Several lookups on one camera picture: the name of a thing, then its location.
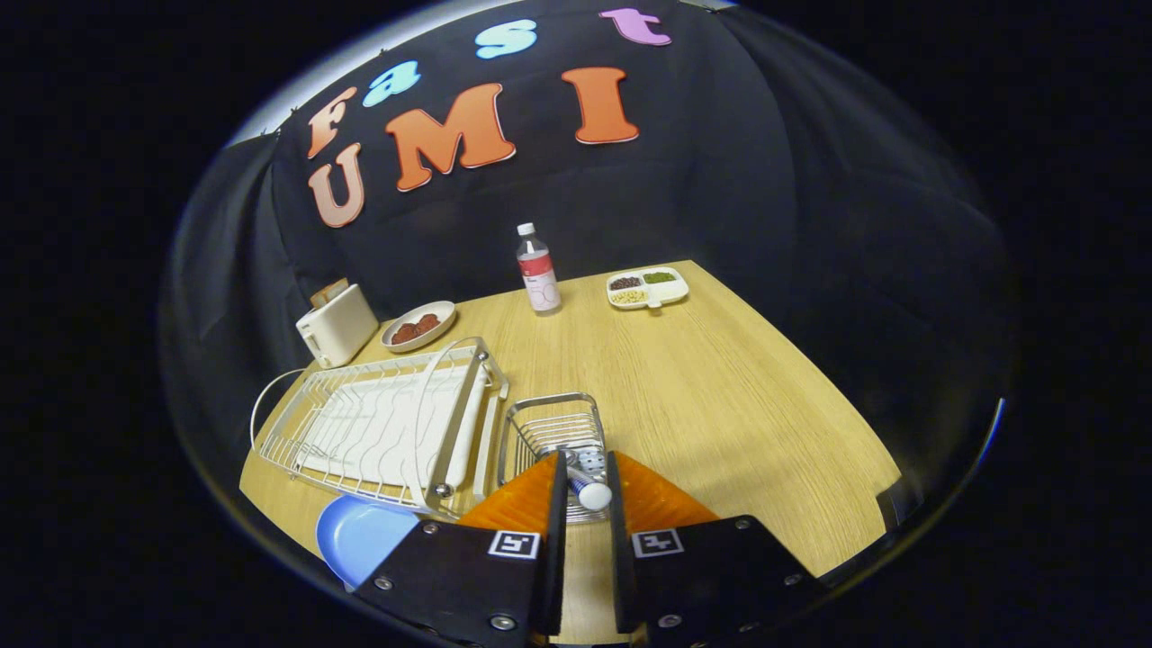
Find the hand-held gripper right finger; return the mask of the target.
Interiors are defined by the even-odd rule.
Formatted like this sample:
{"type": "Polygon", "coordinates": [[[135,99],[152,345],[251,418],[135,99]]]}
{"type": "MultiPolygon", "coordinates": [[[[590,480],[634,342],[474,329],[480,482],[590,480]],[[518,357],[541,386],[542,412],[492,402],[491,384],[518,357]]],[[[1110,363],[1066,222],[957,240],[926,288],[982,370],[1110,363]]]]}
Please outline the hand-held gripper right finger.
{"type": "Polygon", "coordinates": [[[765,647],[823,603],[820,579],[756,517],[643,522],[662,477],[613,451],[606,480],[616,628],[632,647],[765,647]]]}

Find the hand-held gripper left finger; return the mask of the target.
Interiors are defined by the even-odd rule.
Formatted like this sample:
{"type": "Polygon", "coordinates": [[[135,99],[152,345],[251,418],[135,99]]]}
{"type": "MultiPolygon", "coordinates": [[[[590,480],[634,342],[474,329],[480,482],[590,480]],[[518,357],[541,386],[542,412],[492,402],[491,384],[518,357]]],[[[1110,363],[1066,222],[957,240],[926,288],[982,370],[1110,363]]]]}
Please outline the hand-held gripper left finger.
{"type": "Polygon", "coordinates": [[[490,497],[535,496],[540,523],[420,521],[354,598],[433,647],[547,647],[563,618],[567,468],[552,453],[490,497]]]}

